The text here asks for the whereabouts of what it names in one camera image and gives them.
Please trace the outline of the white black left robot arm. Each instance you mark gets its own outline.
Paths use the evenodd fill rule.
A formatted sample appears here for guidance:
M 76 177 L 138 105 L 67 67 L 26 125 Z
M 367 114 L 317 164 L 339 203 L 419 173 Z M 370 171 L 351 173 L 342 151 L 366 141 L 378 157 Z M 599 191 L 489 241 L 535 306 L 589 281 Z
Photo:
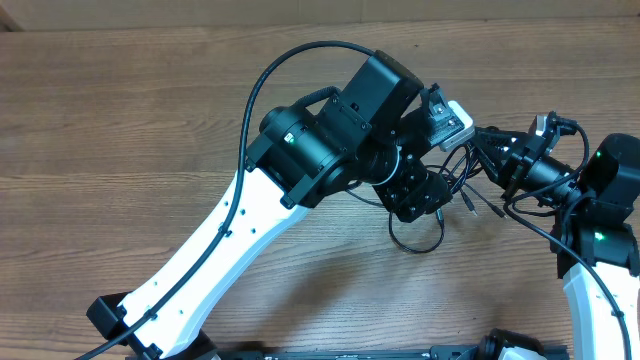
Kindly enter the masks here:
M 421 159 L 472 133 L 472 119 L 438 87 L 368 51 L 346 87 L 271 110 L 258 136 L 241 142 L 233 181 L 205 221 L 153 277 L 97 299 L 88 318 L 106 347 L 125 344 L 142 359 L 182 356 L 244 270 L 324 198 L 367 183 L 403 222 L 449 202 L 448 182 Z

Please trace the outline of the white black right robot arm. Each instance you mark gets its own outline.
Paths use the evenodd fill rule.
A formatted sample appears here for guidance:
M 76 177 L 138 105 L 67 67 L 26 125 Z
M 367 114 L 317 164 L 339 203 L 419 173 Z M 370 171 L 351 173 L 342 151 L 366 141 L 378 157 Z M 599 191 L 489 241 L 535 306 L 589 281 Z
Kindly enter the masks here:
M 503 209 L 550 243 L 569 303 L 578 359 L 639 356 L 639 243 L 627 219 L 639 196 L 639 141 L 621 133 L 592 149 L 577 168 L 553 158 L 565 135 L 558 120 L 528 132 L 476 130 L 472 143 L 487 177 L 504 191 Z

